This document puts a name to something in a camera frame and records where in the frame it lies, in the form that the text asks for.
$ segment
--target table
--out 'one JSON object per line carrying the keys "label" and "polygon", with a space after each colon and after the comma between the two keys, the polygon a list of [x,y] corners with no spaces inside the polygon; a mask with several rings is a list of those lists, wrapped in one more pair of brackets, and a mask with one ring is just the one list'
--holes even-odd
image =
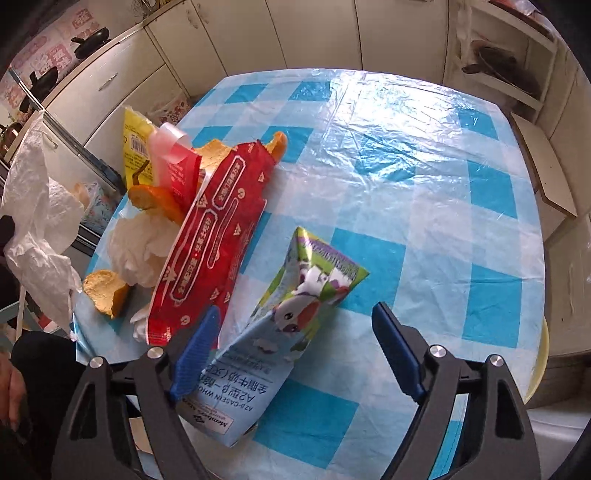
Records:
{"label": "table", "polygon": [[[523,157],[496,105],[388,74],[282,70],[225,78],[179,127],[194,146],[213,138],[266,142],[278,130],[289,139],[222,344],[240,331],[297,225],[371,272],[320,330],[249,438],[227,449],[187,428],[211,471],[224,480],[380,478],[416,407],[372,333],[378,301],[456,357],[501,354],[525,393],[542,326],[543,245]],[[91,271],[108,265],[106,236]],[[142,306],[149,293],[139,296]],[[91,319],[88,301],[75,314],[89,355],[115,361],[145,349],[129,339],[126,320],[105,327]],[[449,468],[464,408],[459,397],[434,477]]]}

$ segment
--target metal screw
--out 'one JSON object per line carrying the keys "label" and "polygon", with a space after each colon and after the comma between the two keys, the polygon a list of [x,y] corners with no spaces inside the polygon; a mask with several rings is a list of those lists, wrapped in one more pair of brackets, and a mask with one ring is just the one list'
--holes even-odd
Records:
{"label": "metal screw", "polygon": [[435,358],[442,358],[445,356],[445,354],[447,353],[447,350],[445,350],[445,348],[443,348],[441,345],[433,345],[430,349],[429,352],[431,353],[431,355],[433,355]]}
{"label": "metal screw", "polygon": [[164,349],[161,346],[153,346],[148,350],[148,356],[152,359],[160,358],[164,355]]}
{"label": "metal screw", "polygon": [[501,357],[500,355],[491,355],[491,363],[495,367],[502,367],[505,361],[503,360],[503,357]]}
{"label": "metal screw", "polygon": [[90,368],[99,368],[103,366],[104,359],[101,356],[96,356],[90,360]]}

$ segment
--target yellow plastic package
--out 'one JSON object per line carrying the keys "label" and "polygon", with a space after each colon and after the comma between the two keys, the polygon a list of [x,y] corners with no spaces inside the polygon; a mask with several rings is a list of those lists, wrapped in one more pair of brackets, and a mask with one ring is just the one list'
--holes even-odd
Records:
{"label": "yellow plastic package", "polygon": [[[125,164],[125,183],[127,188],[134,184],[133,175],[150,160],[148,153],[148,137],[156,130],[156,126],[131,107],[125,107],[123,125],[123,159]],[[140,184],[152,185],[152,164],[149,163],[139,174]]]}

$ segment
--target finger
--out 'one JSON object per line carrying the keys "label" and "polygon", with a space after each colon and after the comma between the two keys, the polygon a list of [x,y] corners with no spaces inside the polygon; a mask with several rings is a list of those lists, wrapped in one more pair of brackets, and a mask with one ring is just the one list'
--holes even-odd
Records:
{"label": "finger", "polygon": [[10,420],[10,427],[15,432],[18,430],[18,424],[21,421],[21,402],[26,393],[27,389],[25,388],[25,381],[22,378],[22,374],[13,367],[12,375],[10,376],[8,418]]}
{"label": "finger", "polygon": [[8,426],[8,404],[10,390],[10,376],[12,364],[10,360],[0,353],[0,422]]}

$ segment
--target drawer handle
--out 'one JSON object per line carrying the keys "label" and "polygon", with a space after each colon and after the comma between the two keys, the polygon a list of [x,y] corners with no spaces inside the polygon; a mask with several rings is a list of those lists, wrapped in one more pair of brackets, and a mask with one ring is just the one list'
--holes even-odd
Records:
{"label": "drawer handle", "polygon": [[187,9],[187,21],[195,30],[199,28],[199,22],[195,21],[189,9]]}
{"label": "drawer handle", "polygon": [[199,15],[199,18],[201,19],[201,21],[205,24],[209,23],[209,20],[203,15],[203,12],[201,12],[201,4],[197,4],[197,15]]}
{"label": "drawer handle", "polygon": [[55,142],[53,141],[53,139],[52,139],[52,138],[51,138],[49,135],[47,135],[45,132],[41,132],[41,133],[42,133],[42,134],[43,134],[43,136],[44,136],[44,137],[47,139],[47,141],[48,141],[50,144],[52,144],[52,145],[53,145],[53,149],[54,149],[54,150],[57,150],[57,143],[55,143]]}
{"label": "drawer handle", "polygon": [[115,77],[117,77],[117,75],[119,74],[119,72],[115,73],[112,77],[110,77],[105,83],[103,83],[103,85],[101,85],[99,87],[99,92],[105,88],[107,88],[109,86],[109,84],[115,80]]}

